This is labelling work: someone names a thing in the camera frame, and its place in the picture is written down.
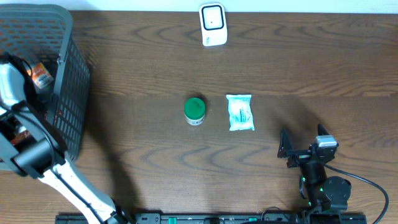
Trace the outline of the light blue tissue packet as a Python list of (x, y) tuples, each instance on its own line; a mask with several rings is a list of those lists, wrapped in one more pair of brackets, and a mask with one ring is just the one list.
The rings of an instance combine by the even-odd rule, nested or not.
[(252, 95), (226, 95), (230, 131), (255, 130), (251, 111)]

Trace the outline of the green lidded jar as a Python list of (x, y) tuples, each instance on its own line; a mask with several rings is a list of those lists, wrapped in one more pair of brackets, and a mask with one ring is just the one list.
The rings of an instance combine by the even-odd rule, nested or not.
[(189, 98), (184, 105), (184, 115), (189, 125), (202, 124), (206, 115), (205, 102), (200, 98)]

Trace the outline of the small orange snack packet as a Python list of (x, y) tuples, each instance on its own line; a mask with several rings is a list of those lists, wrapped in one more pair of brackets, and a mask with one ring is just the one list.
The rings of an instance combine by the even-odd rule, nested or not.
[(43, 63), (37, 63), (28, 69), (27, 73), (39, 89), (44, 89), (53, 83), (54, 78)]

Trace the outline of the red chocolate bar wrapper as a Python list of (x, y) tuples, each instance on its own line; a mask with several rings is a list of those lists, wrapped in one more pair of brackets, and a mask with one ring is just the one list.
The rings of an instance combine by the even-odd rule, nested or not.
[(11, 140), (13, 146), (25, 141), (31, 137), (31, 133), (26, 129), (25, 126), (19, 126), (15, 131), (15, 137)]

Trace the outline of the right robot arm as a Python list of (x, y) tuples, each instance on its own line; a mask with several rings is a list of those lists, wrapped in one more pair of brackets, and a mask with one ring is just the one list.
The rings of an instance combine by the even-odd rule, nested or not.
[(287, 167), (301, 170), (299, 189), (309, 207), (297, 215), (301, 223), (341, 223), (340, 214), (348, 209), (351, 183), (338, 176), (328, 177), (326, 163), (335, 158), (339, 146), (335, 138), (319, 124), (318, 136), (306, 150), (295, 150), (286, 129), (281, 129), (278, 158), (287, 159)]

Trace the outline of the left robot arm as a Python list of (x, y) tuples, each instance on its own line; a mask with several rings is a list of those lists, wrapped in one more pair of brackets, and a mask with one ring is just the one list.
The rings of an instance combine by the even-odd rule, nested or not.
[(134, 223), (71, 161), (65, 141), (40, 114), (32, 74), (26, 60), (7, 52), (1, 55), (1, 160), (18, 175), (58, 191), (88, 223)]

